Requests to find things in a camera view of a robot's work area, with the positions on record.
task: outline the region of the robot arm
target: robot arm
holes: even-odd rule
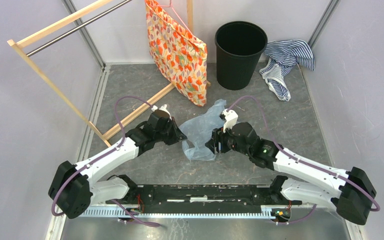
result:
[[[206,143],[215,154],[233,150],[248,156],[258,167],[298,177],[306,182],[278,176],[275,179],[277,192],[287,200],[314,203],[334,209],[340,216],[353,223],[366,223],[372,202],[349,183],[338,178],[340,175],[351,180],[374,198],[376,191],[363,170],[353,167],[351,171],[347,171],[326,166],[280,146],[286,153],[297,158],[292,159],[280,151],[274,142],[260,138],[248,122],[237,123],[238,115],[235,111],[224,110],[220,117],[225,120],[224,126],[214,129],[211,139]],[[336,175],[325,173],[300,161],[329,170]]]
[[[56,202],[69,219],[78,217],[91,204],[124,198],[129,186],[123,179],[116,177],[98,182],[111,170],[152,149],[155,143],[164,142],[166,145],[173,145],[186,139],[174,117],[167,111],[166,105],[152,110],[148,121],[142,122],[126,133],[123,145],[120,145],[123,140],[120,139],[91,158],[76,164],[65,161],[58,167],[48,192],[52,199],[73,173],[86,166],[85,170],[69,182]],[[99,161],[90,164],[97,158],[100,158]]]

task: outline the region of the blue cloth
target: blue cloth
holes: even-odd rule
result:
[[[296,64],[314,71],[314,55],[310,46],[299,39],[274,41],[267,44],[264,54],[269,57],[268,64],[259,73],[279,100],[289,101],[291,93],[284,77]]]

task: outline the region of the hanging garment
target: hanging garment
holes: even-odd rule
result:
[[[314,56],[310,46],[303,40],[269,42],[264,50],[269,57],[267,66],[259,73],[268,85],[268,89],[281,101],[289,101],[291,93],[286,87],[284,77],[296,64],[314,71]]]
[[[207,103],[207,45],[145,0],[149,53],[162,75],[197,106]]]

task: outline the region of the wooden clothes rack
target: wooden clothes rack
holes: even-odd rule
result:
[[[32,55],[40,52],[41,50],[51,46],[52,44],[60,41],[61,39],[71,35],[72,33],[75,33],[76,31],[80,30],[81,28],[84,28],[85,26],[93,23],[94,21],[102,18],[103,16],[111,13],[112,11],[118,9],[119,7],[131,2],[132,0],[125,0],[123,2],[118,3],[117,5],[109,8],[108,10],[92,17],[91,19],[83,22],[82,24],[76,26],[75,28],[59,35],[58,37],[48,41],[47,43],[37,47],[36,49],[25,53],[23,49],[40,39],[43,39],[44,37],[48,36],[49,34],[61,29],[62,27],[76,21],[77,19],[85,16],[86,14],[89,14],[96,9],[106,5],[107,3],[111,2],[112,0],[97,0],[88,6],[85,6],[84,8],[64,17],[63,19],[43,28],[42,30],[39,30],[32,35],[15,42],[14,40],[10,39],[8,40],[8,44],[15,50],[15,52],[20,55],[20,57],[41,77],[46,84],[50,86],[50,88],[93,130],[93,132],[108,146],[110,147],[111,144],[108,142],[110,138],[112,138],[116,133],[118,133],[121,128],[120,125],[117,123],[115,126],[113,126],[110,130],[108,130],[106,133],[102,134],[97,127],[89,121],[80,111],[79,109],[74,106],[74,104],[64,95],[64,93],[49,79],[49,77],[36,65],[35,62],[30,58]],[[190,31],[192,32],[194,30],[194,19],[193,19],[193,0],[186,0],[187,1],[187,22],[188,27]],[[155,94],[153,97],[148,99],[148,102],[150,104],[155,104],[158,100],[160,100],[162,97],[164,97],[167,93],[169,93],[171,90],[175,88],[174,84],[169,83],[166,87],[164,87],[161,91],[159,91],[157,94]],[[135,118],[137,118],[140,114],[145,112],[146,109],[148,109],[149,106],[147,104],[142,104],[140,107],[138,107],[136,110],[134,110],[132,113],[130,113],[127,117],[125,117],[121,124],[123,126],[126,126],[127,124],[131,123]]]

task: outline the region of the white wall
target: white wall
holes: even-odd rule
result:
[[[73,0],[77,9],[95,0]],[[114,0],[92,16],[114,6]],[[169,0],[158,1],[167,5]],[[176,12],[187,23],[186,0],[172,0]],[[208,61],[215,62],[214,37],[217,29],[231,21],[248,21],[264,29],[269,41],[303,39],[308,41],[329,0],[194,0],[194,34],[207,43]],[[167,12],[176,19],[171,9]],[[133,0],[87,27],[107,63],[153,62],[149,54],[145,1]]]
[[[369,175],[381,211],[364,230],[384,240],[384,1],[341,1],[313,51],[304,73],[332,161]]]
[[[75,160],[86,129],[7,44],[67,15],[60,0],[0,0],[0,240],[44,239],[49,186],[57,166]],[[100,68],[78,33],[32,59],[88,114]]]

